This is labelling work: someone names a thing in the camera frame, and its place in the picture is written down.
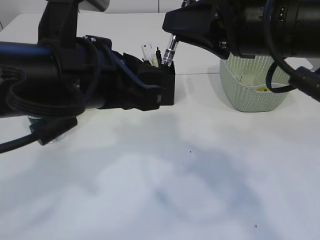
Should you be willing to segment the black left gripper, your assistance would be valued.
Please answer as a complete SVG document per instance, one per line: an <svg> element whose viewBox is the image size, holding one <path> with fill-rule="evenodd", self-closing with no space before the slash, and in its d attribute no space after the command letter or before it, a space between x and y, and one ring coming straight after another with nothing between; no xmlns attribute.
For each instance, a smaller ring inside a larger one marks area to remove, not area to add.
<svg viewBox="0 0 320 240"><path fill-rule="evenodd" d="M108 38L85 36L98 51L101 63L99 82L88 103L89 108L138 109L152 111L160 108L164 71L144 63L137 57L112 50Z"/></svg>

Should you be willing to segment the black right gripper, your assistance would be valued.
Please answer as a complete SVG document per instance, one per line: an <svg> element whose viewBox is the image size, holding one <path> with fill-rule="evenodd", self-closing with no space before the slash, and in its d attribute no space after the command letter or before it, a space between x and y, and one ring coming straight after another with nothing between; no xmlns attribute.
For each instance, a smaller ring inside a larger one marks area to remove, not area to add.
<svg viewBox="0 0 320 240"><path fill-rule="evenodd" d="M269 56L265 0L198 0L165 14L162 29L178 41L226 60Z"/></svg>

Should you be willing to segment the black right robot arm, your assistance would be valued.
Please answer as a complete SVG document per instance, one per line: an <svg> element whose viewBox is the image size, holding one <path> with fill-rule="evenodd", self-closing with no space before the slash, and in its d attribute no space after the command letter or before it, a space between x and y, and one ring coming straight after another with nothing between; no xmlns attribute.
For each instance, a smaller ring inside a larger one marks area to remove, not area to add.
<svg viewBox="0 0 320 240"><path fill-rule="evenodd" d="M198 0L167 12L162 29L224 60L267 56L265 6L264 0ZM320 2L274 1L270 30L283 57L319 58Z"/></svg>

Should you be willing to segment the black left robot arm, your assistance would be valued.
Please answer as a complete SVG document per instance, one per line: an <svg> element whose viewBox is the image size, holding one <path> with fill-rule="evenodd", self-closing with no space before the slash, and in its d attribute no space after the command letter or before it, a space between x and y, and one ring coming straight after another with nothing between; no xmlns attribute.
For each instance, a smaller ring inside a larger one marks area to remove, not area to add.
<svg viewBox="0 0 320 240"><path fill-rule="evenodd" d="M171 72L118 53L108 38L87 35L70 46L0 44L0 116L75 118L88 109L153 111L166 104Z"/></svg>

